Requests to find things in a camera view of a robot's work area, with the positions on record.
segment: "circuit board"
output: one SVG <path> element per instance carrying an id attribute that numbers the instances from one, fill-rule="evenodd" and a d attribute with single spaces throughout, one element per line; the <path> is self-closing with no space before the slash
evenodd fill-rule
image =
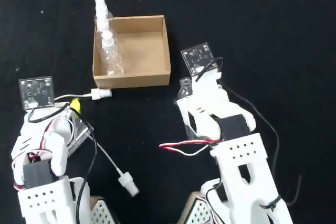
<path id="1" fill-rule="evenodd" d="M 55 106 L 51 76 L 20 79 L 19 86 L 24 110 Z"/>
<path id="2" fill-rule="evenodd" d="M 192 77 L 198 75 L 202 69 L 214 60 L 208 43 L 202 43 L 197 46 L 181 51 L 183 60 L 188 67 Z M 208 71 L 217 68 L 216 64 L 209 67 Z"/>

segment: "open cardboard box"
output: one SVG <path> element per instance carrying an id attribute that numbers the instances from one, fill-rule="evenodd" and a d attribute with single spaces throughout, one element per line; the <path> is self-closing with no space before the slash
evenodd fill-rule
<path id="1" fill-rule="evenodd" d="M 94 37 L 93 78 L 98 88 L 133 88 L 168 85 L 170 56 L 163 16 L 116 17 L 110 25 L 117 33 L 123 75 L 106 75 Z"/>

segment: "black cable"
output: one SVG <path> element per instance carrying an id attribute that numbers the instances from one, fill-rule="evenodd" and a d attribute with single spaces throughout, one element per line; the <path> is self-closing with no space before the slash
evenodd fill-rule
<path id="1" fill-rule="evenodd" d="M 222 85 L 222 87 L 229 91 L 230 93 L 232 93 L 233 95 L 235 95 L 236 97 L 238 97 L 239 99 L 243 100 L 244 102 L 246 102 L 248 105 L 250 105 L 250 107 L 258 114 L 258 116 L 271 128 L 271 130 L 274 132 L 275 136 L 276 136 L 276 149 L 274 152 L 274 157 L 272 160 L 272 166 L 271 166 L 271 172 L 272 172 L 272 176 L 273 176 L 273 180 L 274 182 L 276 181 L 276 177 L 275 177 L 275 170 L 276 170 L 276 165 L 277 165 L 277 160 L 278 160 L 278 154 L 279 154 L 279 149 L 280 149 L 280 139 L 279 139 L 279 134 L 276 131 L 276 129 L 270 124 L 270 122 L 268 122 L 266 120 L 266 118 L 257 110 L 257 108 L 254 106 L 253 103 L 251 103 L 249 100 L 247 100 L 246 98 L 242 97 L 240 94 L 236 93 L 235 91 L 233 91 L 231 88 L 229 88 L 221 79 L 219 80 L 219 83 Z M 296 203 L 296 201 L 298 200 L 299 194 L 300 194 L 300 189 L 301 189 L 301 181 L 302 181 L 302 175 L 299 175 L 299 179 L 298 179 L 298 183 L 297 183 L 297 189 L 296 189 L 296 193 L 294 196 L 294 199 L 286 204 L 288 206 L 292 206 L 293 204 Z"/>
<path id="2" fill-rule="evenodd" d="M 224 59 L 222 57 L 218 57 L 218 58 L 215 58 L 213 59 L 211 62 L 209 62 L 203 69 L 202 71 L 198 74 L 197 78 L 196 78 L 196 82 L 199 81 L 199 79 L 204 75 L 204 73 L 214 64 L 214 63 L 217 63 L 218 61 L 221 61 L 222 64 L 219 65 L 218 69 L 221 70 L 222 69 L 222 66 L 223 66 L 223 62 L 224 62 Z"/>
<path id="3" fill-rule="evenodd" d="M 34 111 L 35 111 L 35 109 L 33 109 L 33 110 L 30 112 L 30 114 L 28 115 L 28 123 L 40 123 L 40 122 L 42 122 L 42 121 L 44 121 L 44 120 L 47 120 L 47 119 L 49 119 L 49 118 L 51 118 L 51 117 L 53 117 L 53 116 L 55 116 L 55 115 L 61 113 L 63 110 L 66 109 L 67 106 L 69 106 L 69 103 L 64 104 L 63 107 L 61 107 L 59 110 L 53 112 L 52 114 L 49 114 L 49 115 L 47 115 L 47 116 L 45 116 L 45 117 L 43 117 L 43 118 L 38 118 L 38 119 L 31 120 L 30 118 L 32 118 L 32 116 L 33 116 L 33 114 L 34 114 Z"/>
<path id="4" fill-rule="evenodd" d="M 208 202 L 208 204 L 209 204 L 209 206 L 210 206 L 210 208 L 211 208 L 211 211 L 214 212 L 214 214 L 218 216 L 218 218 L 220 219 L 220 221 L 222 222 L 222 224 L 225 224 L 225 222 L 221 219 L 221 217 L 218 215 L 218 213 L 216 213 L 216 211 L 215 211 L 214 208 L 212 207 L 210 201 L 208 200 L 208 193 L 209 193 L 210 191 L 212 191 L 212 190 L 217 190 L 217 189 L 219 189 L 219 187 L 220 187 L 221 185 L 222 185 L 222 178 L 219 179 L 219 182 L 218 182 L 217 185 L 214 185 L 213 188 L 210 188 L 210 189 L 206 192 L 206 194 L 205 194 L 205 199 L 206 199 L 206 201 Z"/>
<path id="5" fill-rule="evenodd" d="M 97 155 L 97 141 L 95 139 L 95 135 L 93 133 L 93 128 L 92 126 L 87 122 L 85 121 L 82 116 L 77 112 L 77 110 L 73 109 L 73 108 L 70 108 L 72 111 L 74 111 L 74 113 L 78 116 L 79 119 L 82 120 L 82 122 L 85 124 L 85 126 L 89 129 L 91 135 L 92 135 L 92 140 L 95 144 L 95 149 L 94 149 L 94 155 L 93 155 L 93 158 L 92 158 L 92 161 L 91 161 L 91 164 L 90 164 L 90 167 L 88 169 L 88 171 L 86 172 L 85 176 L 84 176 L 84 181 L 79 189 L 79 193 L 78 193 L 78 198 L 77 198 L 77 203 L 76 203 L 76 224 L 80 224 L 80 220 L 79 220 L 79 207 L 80 207 L 80 201 L 81 201 L 81 198 L 82 198 L 82 194 L 83 194 L 83 191 L 84 191 L 84 188 L 85 188 L 85 184 L 88 180 L 88 176 L 90 175 L 91 173 L 91 170 L 92 170 L 92 167 L 93 167 L 93 164 L 95 163 L 95 160 L 96 160 L 96 155 Z"/>

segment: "black cloth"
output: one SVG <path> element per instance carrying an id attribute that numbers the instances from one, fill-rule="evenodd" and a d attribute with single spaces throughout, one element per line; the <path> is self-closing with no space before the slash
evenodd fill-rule
<path id="1" fill-rule="evenodd" d="M 140 189 L 131 198 L 99 152 L 88 179 L 92 195 L 105 197 L 122 223 L 175 223 L 189 194 L 219 176 L 209 151 L 185 157 L 158 148 L 186 139 L 173 103 L 179 79 L 188 76 L 180 50 L 208 42 L 225 59 L 226 84 L 279 132 L 276 183 L 284 199 L 293 197 L 302 174 L 299 200 L 290 207 L 294 223 L 334 222 L 335 0 L 106 2 L 115 16 L 165 16 L 172 73 L 166 87 L 113 90 L 111 99 L 82 102 L 97 140 Z M 88 93 L 95 86 L 93 16 L 94 0 L 0 0 L 2 223 L 24 223 L 10 158 L 24 115 L 18 79 L 53 76 L 56 95 Z M 256 120 L 271 160 L 275 136 Z M 83 176 L 92 154 L 86 141 L 69 159 L 68 175 Z"/>

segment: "perforated plate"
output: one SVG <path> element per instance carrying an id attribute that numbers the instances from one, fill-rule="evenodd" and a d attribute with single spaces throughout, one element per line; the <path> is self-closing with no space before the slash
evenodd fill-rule
<path id="1" fill-rule="evenodd" d="M 92 224 L 116 224 L 104 200 L 98 200 L 91 211 Z"/>
<path id="2" fill-rule="evenodd" d="M 259 133 L 222 142 L 218 147 L 223 157 L 237 166 L 252 163 L 257 159 L 267 159 Z"/>
<path id="3" fill-rule="evenodd" d="M 19 191 L 17 196 L 23 217 L 72 204 L 70 182 L 66 176 L 52 184 Z"/>
<path id="4" fill-rule="evenodd" d="M 211 223 L 211 211 L 206 202 L 195 199 L 194 206 L 191 208 L 190 213 L 184 224 L 205 224 Z"/>

